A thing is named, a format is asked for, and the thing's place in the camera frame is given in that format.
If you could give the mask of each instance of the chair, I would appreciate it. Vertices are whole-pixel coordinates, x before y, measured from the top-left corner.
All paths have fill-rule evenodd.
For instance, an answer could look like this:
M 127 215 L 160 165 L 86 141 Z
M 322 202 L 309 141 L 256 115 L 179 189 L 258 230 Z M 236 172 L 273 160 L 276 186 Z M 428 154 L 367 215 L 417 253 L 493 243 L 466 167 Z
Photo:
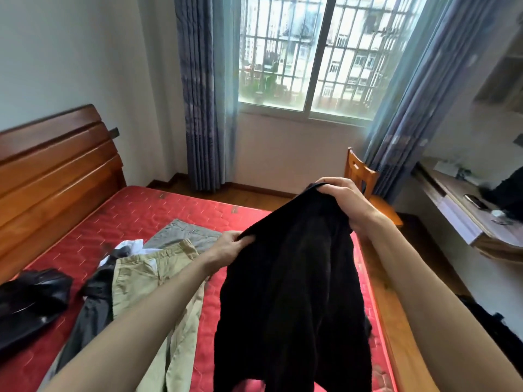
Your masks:
M 377 195 L 372 195 L 376 181 L 378 180 L 379 173 L 375 170 L 371 170 L 365 165 L 351 147 L 347 151 L 347 163 L 345 164 L 345 177 L 349 178 L 356 184 L 356 187 L 363 192 L 365 198 L 373 204 L 376 209 L 382 212 L 385 216 L 389 217 L 390 220 L 396 225 L 396 227 L 401 228 L 403 222 L 401 218 L 397 215 L 391 205 L 385 202 L 385 200 Z

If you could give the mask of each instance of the left hand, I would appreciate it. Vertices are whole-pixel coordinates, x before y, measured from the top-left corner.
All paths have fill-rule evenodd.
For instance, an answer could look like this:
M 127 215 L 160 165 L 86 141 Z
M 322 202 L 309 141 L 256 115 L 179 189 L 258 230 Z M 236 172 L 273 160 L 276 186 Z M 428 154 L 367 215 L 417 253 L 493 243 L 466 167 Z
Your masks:
M 210 275 L 231 264 L 244 247 L 254 242 L 254 235 L 238 240 L 241 233 L 241 231 L 225 231 L 205 252 Z

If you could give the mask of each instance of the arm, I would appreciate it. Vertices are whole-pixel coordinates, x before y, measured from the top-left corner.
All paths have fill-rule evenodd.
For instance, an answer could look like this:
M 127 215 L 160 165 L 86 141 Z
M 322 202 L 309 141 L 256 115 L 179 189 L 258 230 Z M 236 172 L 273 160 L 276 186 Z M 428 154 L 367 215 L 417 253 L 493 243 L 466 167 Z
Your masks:
M 173 279 L 114 320 L 65 366 L 45 392 L 132 391 L 187 303 L 209 275 L 232 263 L 254 238 L 227 231 Z
M 371 240 L 409 319 L 419 350 L 442 391 L 516 392 L 523 380 L 460 300 L 395 225 L 349 179 L 324 177 L 358 234 Z

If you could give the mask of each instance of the curtain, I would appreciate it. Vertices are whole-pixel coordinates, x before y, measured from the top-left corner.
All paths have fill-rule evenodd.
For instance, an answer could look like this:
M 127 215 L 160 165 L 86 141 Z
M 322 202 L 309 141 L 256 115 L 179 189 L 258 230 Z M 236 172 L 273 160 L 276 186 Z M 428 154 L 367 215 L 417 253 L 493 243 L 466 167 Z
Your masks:
M 184 93 L 187 169 L 194 190 L 232 180 L 240 0 L 174 0 Z
M 365 160 L 374 193 L 391 202 L 432 139 L 487 43 L 503 0 L 427 0 L 391 80 Z

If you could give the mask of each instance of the hand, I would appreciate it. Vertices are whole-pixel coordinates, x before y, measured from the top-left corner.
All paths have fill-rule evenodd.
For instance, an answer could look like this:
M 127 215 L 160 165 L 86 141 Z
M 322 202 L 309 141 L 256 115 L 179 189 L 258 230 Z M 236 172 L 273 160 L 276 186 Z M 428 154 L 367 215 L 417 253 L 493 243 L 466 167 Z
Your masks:
M 322 177 L 316 183 L 327 183 L 317 190 L 336 198 L 339 207 L 349 216 L 350 228 L 357 234 L 366 235 L 368 225 L 376 218 L 383 217 L 352 180 L 344 177 Z
M 231 264 L 244 247 L 254 242 L 254 235 L 238 240 L 241 233 L 241 231 L 225 231 L 214 245 L 204 253 L 209 275 Z

